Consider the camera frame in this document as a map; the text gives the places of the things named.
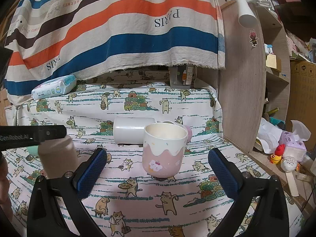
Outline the beige brown cup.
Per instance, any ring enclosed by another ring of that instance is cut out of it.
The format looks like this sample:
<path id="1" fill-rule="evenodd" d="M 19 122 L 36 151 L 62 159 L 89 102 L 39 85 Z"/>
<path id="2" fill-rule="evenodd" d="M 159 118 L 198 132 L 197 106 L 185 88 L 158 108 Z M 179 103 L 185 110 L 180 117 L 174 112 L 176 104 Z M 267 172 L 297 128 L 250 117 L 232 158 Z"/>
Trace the beige brown cup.
<path id="1" fill-rule="evenodd" d="M 38 147 L 38 155 L 48 179 L 60 178 L 79 166 L 78 155 L 70 136 L 47 140 Z"/>

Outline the pink white drip mug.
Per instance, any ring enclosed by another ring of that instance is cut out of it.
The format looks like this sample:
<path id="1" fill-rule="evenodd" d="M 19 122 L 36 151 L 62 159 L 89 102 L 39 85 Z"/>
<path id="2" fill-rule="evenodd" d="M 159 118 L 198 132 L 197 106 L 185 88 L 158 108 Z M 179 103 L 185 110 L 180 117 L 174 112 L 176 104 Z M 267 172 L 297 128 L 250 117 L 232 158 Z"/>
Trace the pink white drip mug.
<path id="1" fill-rule="evenodd" d="M 146 126 L 142 167 L 155 178 L 175 176 L 182 165 L 186 141 L 187 131 L 177 125 L 155 122 Z"/>

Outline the teal green cup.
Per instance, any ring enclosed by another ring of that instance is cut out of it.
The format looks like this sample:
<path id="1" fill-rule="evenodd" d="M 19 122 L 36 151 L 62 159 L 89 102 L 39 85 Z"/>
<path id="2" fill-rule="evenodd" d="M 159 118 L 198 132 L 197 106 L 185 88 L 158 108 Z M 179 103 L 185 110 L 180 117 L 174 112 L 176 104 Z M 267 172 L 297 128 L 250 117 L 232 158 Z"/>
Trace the teal green cup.
<path id="1" fill-rule="evenodd" d="M 38 157 L 39 156 L 38 148 L 39 148 L 38 146 L 30 146 L 30 147 L 27 147 L 26 149 L 31 156 Z"/>

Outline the white cylindrical cup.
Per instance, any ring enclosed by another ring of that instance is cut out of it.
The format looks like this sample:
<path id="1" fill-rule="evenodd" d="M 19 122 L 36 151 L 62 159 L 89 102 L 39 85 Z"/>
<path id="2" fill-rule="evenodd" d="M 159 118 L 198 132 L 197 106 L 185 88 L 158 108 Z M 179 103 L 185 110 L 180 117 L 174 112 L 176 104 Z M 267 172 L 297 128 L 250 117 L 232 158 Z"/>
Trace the white cylindrical cup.
<path id="1" fill-rule="evenodd" d="M 155 123 L 154 118 L 116 117 L 113 124 L 114 141 L 117 144 L 142 144 L 144 129 Z"/>

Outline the white round speckled toy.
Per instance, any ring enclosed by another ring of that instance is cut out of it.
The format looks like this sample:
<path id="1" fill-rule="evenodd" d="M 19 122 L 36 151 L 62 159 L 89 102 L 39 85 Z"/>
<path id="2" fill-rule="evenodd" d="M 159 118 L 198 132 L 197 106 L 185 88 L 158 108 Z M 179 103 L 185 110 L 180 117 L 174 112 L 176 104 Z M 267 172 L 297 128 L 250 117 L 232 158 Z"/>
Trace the white round speckled toy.
<path id="1" fill-rule="evenodd" d="M 285 173 L 289 173 L 296 170 L 297 164 L 298 161 L 294 157 L 287 156 L 282 158 L 280 166 Z"/>

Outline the red yellow toy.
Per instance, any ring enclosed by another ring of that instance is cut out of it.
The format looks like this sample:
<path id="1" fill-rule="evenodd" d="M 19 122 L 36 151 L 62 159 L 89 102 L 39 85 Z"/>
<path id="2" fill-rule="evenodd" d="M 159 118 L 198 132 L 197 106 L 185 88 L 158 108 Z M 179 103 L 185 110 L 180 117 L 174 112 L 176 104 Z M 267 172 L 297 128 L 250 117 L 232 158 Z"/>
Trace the red yellow toy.
<path id="1" fill-rule="evenodd" d="M 279 144 L 278 147 L 275 149 L 274 153 L 271 154 L 269 161 L 272 164 L 278 164 L 285 151 L 285 144 Z"/>

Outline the wet wipes pack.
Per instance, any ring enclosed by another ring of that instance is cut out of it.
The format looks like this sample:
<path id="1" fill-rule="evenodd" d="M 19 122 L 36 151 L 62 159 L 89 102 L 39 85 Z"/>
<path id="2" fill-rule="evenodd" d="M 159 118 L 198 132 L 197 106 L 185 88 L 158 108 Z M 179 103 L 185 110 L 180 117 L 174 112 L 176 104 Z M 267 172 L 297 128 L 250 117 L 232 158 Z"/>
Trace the wet wipes pack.
<path id="1" fill-rule="evenodd" d="M 74 89 L 76 84 L 77 78 L 73 74 L 48 80 L 32 90 L 32 99 L 37 101 L 40 99 L 68 94 L 72 89 Z"/>

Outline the purple tissue box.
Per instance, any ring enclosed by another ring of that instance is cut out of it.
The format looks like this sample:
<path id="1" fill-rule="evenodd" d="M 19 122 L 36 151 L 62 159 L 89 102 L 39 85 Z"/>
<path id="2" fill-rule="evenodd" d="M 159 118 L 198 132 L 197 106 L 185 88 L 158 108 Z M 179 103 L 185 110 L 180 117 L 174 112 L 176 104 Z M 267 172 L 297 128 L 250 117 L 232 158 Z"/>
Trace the purple tissue box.
<path id="1" fill-rule="evenodd" d="M 279 144 L 285 145 L 283 157 L 293 157 L 302 162 L 307 152 L 305 141 L 309 140 L 311 132 L 300 121 L 291 120 L 291 123 L 292 131 L 282 131 Z"/>

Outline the cat print bed sheet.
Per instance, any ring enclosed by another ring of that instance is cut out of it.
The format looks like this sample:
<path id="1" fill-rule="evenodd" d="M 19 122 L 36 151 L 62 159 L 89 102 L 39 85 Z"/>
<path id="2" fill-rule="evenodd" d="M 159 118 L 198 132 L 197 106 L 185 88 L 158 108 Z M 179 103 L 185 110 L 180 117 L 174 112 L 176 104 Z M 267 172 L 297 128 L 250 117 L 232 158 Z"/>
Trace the cat print bed sheet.
<path id="1" fill-rule="evenodd" d="M 233 201 L 208 164 L 219 148 L 240 171 L 269 175 L 222 137 L 222 109 L 212 87 L 188 90 L 168 85 L 165 71 L 120 71 L 80 80 L 67 95 L 5 109 L 10 125 L 64 125 L 80 162 L 104 148 L 108 163 L 85 208 L 107 236 L 207 236 Z M 193 136 L 181 169 L 157 180 L 142 168 L 142 146 L 116 144 L 117 117 L 154 118 L 189 126 Z"/>

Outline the cardboard box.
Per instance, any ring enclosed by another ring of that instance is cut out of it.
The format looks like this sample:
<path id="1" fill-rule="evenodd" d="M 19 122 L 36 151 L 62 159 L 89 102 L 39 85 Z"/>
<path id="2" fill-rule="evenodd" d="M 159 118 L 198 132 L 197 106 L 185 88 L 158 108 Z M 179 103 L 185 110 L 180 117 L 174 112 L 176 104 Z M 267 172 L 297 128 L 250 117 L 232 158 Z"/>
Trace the cardboard box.
<path id="1" fill-rule="evenodd" d="M 315 64 L 306 60 L 290 61 L 290 97 L 287 124 L 302 122 L 315 136 Z"/>

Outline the striped Paris cloth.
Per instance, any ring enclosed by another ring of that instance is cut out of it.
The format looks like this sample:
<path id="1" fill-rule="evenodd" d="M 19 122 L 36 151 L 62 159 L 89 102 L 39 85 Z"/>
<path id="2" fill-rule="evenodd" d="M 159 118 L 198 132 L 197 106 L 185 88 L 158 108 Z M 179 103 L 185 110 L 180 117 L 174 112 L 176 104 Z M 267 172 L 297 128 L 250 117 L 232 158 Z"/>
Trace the striped Paris cloth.
<path id="1" fill-rule="evenodd" d="M 5 47 L 14 105 L 45 81 L 143 66 L 225 67 L 218 0 L 20 0 Z"/>

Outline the wooden curved shelf unit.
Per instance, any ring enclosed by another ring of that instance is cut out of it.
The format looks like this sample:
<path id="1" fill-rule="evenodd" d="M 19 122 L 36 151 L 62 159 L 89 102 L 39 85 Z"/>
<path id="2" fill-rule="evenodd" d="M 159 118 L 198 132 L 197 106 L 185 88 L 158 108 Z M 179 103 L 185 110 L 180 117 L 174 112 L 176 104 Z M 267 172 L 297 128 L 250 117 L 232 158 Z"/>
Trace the wooden curved shelf unit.
<path id="1" fill-rule="evenodd" d="M 264 111 L 278 108 L 275 117 L 285 120 L 290 98 L 290 57 L 283 24 L 265 8 L 251 4 L 257 23 L 255 47 L 251 29 L 238 22 L 235 0 L 218 0 L 222 12 L 226 68 L 198 69 L 198 78 L 217 90 L 223 113 L 223 136 L 249 155 L 269 174 L 280 177 L 289 192 L 286 174 L 269 162 L 268 155 L 254 149 Z"/>

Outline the clear plastic container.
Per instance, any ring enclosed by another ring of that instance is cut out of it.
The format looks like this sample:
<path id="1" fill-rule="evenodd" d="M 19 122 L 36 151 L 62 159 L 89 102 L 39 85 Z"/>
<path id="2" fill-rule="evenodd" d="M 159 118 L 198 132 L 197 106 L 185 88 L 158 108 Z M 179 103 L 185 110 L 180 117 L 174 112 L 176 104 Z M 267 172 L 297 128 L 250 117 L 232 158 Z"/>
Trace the clear plastic container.
<path id="1" fill-rule="evenodd" d="M 196 67 L 191 64 L 169 67 L 170 87 L 173 89 L 191 89 L 196 77 Z"/>

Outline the bear sticker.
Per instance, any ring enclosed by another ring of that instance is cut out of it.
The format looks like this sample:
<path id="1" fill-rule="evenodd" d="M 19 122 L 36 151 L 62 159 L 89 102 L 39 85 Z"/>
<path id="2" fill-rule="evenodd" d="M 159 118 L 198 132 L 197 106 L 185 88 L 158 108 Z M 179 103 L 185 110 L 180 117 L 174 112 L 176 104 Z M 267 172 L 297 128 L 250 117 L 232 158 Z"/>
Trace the bear sticker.
<path id="1" fill-rule="evenodd" d="M 255 30 L 250 31 L 250 43 L 252 44 L 252 47 L 256 47 L 258 44 L 258 38 L 257 33 Z"/>

